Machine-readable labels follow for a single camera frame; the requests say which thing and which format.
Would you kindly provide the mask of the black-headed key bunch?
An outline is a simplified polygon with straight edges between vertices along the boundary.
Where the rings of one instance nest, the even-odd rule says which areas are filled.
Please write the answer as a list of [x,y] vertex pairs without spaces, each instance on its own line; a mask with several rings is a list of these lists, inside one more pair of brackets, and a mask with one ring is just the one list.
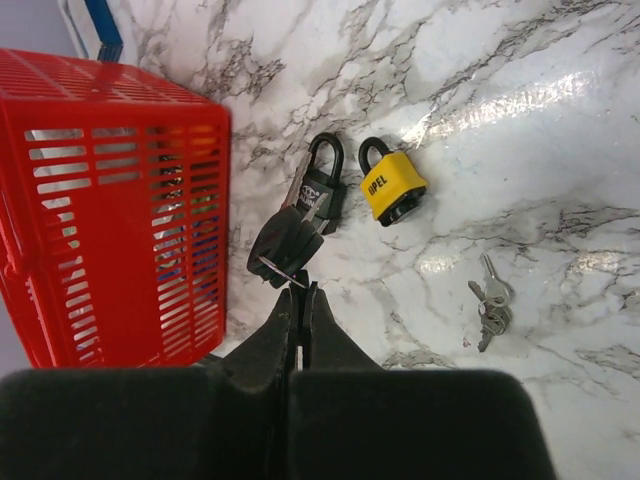
[[304,175],[313,159],[311,153],[303,156],[281,208],[261,228],[247,260],[247,270],[273,288],[287,282],[305,288],[296,275],[324,242],[320,228],[312,220],[328,194],[317,196],[306,214],[296,208]]

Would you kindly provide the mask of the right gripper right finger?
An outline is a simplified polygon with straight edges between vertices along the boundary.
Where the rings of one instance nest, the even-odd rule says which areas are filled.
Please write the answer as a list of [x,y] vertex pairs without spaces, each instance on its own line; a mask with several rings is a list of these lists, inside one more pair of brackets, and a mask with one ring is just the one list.
[[317,282],[312,282],[302,295],[299,347],[303,370],[382,370],[337,323],[326,293]]

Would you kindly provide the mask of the silver key bunch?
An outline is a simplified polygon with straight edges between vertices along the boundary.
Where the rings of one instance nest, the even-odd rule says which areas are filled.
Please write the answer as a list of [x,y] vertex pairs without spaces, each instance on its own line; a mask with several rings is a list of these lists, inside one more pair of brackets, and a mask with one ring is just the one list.
[[478,351],[484,353],[492,339],[503,335],[513,318],[510,304],[513,299],[511,287],[503,281],[487,253],[480,257],[486,270],[485,287],[476,281],[469,280],[468,288],[479,301],[477,312],[481,322],[481,339]]

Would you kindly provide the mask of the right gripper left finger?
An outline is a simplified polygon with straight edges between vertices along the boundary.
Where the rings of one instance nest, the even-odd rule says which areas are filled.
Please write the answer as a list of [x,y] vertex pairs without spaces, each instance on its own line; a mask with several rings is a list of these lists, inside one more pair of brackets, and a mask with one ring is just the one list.
[[265,323],[222,360],[235,385],[278,384],[292,369],[298,340],[299,288],[283,289]]

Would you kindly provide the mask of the black padlock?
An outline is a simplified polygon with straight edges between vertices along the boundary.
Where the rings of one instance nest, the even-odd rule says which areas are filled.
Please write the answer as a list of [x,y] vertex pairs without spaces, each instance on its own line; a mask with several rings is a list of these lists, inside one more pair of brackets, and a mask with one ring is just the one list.
[[[315,166],[317,153],[323,144],[329,145],[334,154],[330,174]],[[327,198],[317,211],[312,223],[316,226],[323,226],[322,235],[330,235],[339,226],[347,193],[347,186],[341,182],[345,157],[343,145],[335,134],[322,132],[312,139],[309,145],[309,154],[310,162],[302,179],[296,208],[306,214],[322,194],[327,194]]]

